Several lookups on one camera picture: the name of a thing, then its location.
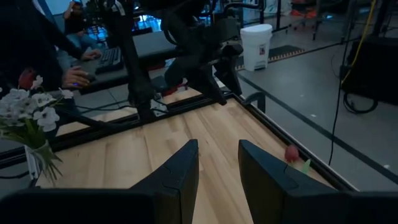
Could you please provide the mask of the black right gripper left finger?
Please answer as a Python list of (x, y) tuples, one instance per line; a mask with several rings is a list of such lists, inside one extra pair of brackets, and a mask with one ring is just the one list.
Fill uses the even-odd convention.
[(192, 224), (198, 141), (128, 189), (20, 190), (0, 200), (0, 224)]

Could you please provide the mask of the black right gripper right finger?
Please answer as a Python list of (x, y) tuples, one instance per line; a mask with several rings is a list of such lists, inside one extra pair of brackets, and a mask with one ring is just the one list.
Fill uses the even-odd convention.
[(398, 224), (398, 192), (335, 190), (247, 140), (238, 160), (254, 224)]

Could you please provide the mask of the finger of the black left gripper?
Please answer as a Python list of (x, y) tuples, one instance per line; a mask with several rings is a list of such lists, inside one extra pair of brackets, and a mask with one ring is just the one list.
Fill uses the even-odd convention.
[(242, 94), (235, 68), (236, 61), (242, 52), (241, 45), (227, 45), (221, 50), (218, 62), (213, 65), (216, 69), (215, 76), (235, 95)]
[(215, 100), (220, 105), (227, 104), (226, 98), (213, 76), (199, 68), (183, 68), (171, 65), (164, 73), (164, 78), (168, 86), (177, 86), (183, 82), (183, 79), (186, 79), (190, 88)]

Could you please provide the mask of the white artificial flower bunch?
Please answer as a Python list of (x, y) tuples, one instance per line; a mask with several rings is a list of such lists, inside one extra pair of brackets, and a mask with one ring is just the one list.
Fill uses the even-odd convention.
[(42, 88), (42, 82), (43, 78), (37, 76), (30, 88), (34, 92), (30, 98), (35, 106), (31, 117), (32, 127), (35, 129), (33, 137), (36, 142), (29, 147), (28, 152), (35, 159), (36, 171), (42, 171), (44, 176), (54, 183), (62, 176), (55, 162), (62, 160), (53, 152), (49, 143), (49, 135), (57, 129), (57, 123), (60, 121), (55, 107), (66, 105), (68, 100), (73, 99), (73, 93), (62, 88), (52, 93), (46, 92)]
[(11, 89), (0, 99), (0, 138), (33, 146), (33, 136), (37, 133), (33, 120), (36, 109), (30, 91)]

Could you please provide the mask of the dark red artificial tulip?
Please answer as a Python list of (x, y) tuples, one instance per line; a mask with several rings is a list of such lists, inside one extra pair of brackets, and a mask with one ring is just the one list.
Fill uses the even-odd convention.
[[(284, 158), (289, 165), (294, 166), (300, 159), (298, 147), (293, 144), (287, 146), (285, 149)], [(308, 174), (310, 170), (310, 164), (311, 160), (307, 159), (302, 165), (301, 172)]]
[(19, 88), (30, 90), (35, 80), (35, 70), (33, 68), (26, 68), (19, 76)]

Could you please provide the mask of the clear glass vase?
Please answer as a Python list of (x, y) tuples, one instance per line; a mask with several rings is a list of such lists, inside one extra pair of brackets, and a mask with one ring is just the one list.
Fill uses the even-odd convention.
[(37, 180), (40, 173), (45, 170), (47, 165), (45, 156), (43, 156), (42, 153), (49, 152), (49, 142), (45, 141), (45, 143), (37, 149), (32, 149), (29, 146), (24, 145), (24, 150), (27, 159), (29, 177), (31, 180)]

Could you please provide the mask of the small red object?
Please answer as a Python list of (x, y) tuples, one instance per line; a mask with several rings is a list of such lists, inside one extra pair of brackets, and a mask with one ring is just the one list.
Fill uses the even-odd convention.
[(188, 86), (186, 84), (179, 84), (173, 87), (167, 87), (161, 91), (162, 96), (172, 95), (179, 90), (187, 90)]

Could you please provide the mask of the white trash bin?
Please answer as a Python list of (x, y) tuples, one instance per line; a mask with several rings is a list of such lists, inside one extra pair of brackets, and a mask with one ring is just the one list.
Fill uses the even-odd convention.
[(245, 69), (253, 72), (267, 68), (272, 26), (270, 24), (258, 24), (245, 27), (240, 30), (240, 35)]

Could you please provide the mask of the black office desk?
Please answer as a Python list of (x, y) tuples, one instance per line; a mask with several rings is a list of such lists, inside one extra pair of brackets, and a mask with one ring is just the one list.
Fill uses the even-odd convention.
[[(179, 57), (183, 50), (171, 44), (164, 36), (163, 32), (152, 32), (133, 36), (137, 55), (140, 62), (156, 62)], [(88, 88), (79, 89), (81, 95), (94, 93), (96, 91), (113, 88), (119, 85), (127, 84), (127, 69), (123, 67), (120, 70), (96, 75), (96, 80), (91, 82)]]

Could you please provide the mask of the lit computer monitor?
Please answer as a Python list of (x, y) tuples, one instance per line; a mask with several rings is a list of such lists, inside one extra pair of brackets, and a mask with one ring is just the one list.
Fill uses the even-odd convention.
[(153, 32), (161, 31), (161, 19), (155, 18), (150, 15), (142, 15), (139, 16), (139, 21), (137, 22), (137, 26), (140, 29), (151, 28)]

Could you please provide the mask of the black computer keyboard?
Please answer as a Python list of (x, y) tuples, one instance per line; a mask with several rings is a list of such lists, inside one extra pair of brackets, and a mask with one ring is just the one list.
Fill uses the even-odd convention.
[(124, 68), (123, 57), (119, 47), (105, 49), (99, 58), (95, 74), (114, 72)]

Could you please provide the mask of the person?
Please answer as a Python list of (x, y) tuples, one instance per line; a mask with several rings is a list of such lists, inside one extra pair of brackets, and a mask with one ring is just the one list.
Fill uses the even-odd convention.
[(24, 72), (40, 75), (47, 91), (83, 88), (90, 84), (80, 67), (63, 70), (55, 48), (89, 59), (50, 22), (32, 0), (0, 0), (0, 88), (3, 95), (19, 85)]
[(65, 35), (80, 50), (88, 52), (88, 60), (101, 57), (102, 53), (98, 48), (98, 43), (86, 33), (87, 24), (83, 15), (82, 3), (71, 1), (67, 10), (63, 14), (65, 24)]

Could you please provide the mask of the black cabinet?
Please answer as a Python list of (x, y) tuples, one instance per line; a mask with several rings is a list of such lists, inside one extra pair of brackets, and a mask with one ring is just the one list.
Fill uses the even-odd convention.
[(346, 93), (398, 106), (398, 38), (369, 35), (352, 44)]

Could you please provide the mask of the black aluminium table frame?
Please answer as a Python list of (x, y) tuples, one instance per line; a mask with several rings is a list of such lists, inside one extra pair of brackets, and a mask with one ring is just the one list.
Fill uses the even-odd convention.
[[(329, 181), (331, 185), (340, 190), (356, 190), (356, 187), (340, 176), (336, 171), (334, 171), (330, 166), (325, 164), (319, 158), (317, 158), (312, 152), (306, 149), (301, 143), (295, 140), (290, 134), (285, 130), (280, 128), (275, 122), (268, 118), (265, 113), (260, 109), (254, 107), (253, 105), (246, 103), (244, 99), (240, 96), (236, 96), (232, 93), (225, 94), (226, 99), (233, 99), (237, 102), (240, 107), (243, 108), (245, 112), (251, 114), (256, 121), (264, 125), (270, 132), (272, 132), (276, 137), (278, 137), (284, 144), (295, 144), (298, 146), (298, 151), (302, 159), (311, 159), (312, 168), (315, 169), (319, 174), (324, 176), (325, 180)], [(118, 119), (113, 119), (110, 121), (97, 121), (89, 119), (84, 116), (78, 116), (76, 114), (65, 111), (64, 113), (72, 117), (76, 121), (87, 124), (87, 128), (72, 131), (63, 134), (53, 141), (50, 145), (53, 147), (54, 152), (59, 152), (62, 150), (69, 149), (71, 147), (79, 146), (80, 144), (85, 144), (91, 141), (99, 140), (101, 138), (108, 137), (128, 129), (138, 128), (146, 124), (151, 124), (156, 121), (171, 118), (180, 114), (188, 113), (194, 110), (199, 110), (203, 107), (210, 106), (214, 104), (215, 101), (211, 100), (204, 95), (192, 96), (180, 101), (169, 103), (167, 106), (170, 108), (169, 112), (165, 115), (152, 117), (149, 119), (140, 120), (137, 113), (123, 116)]]

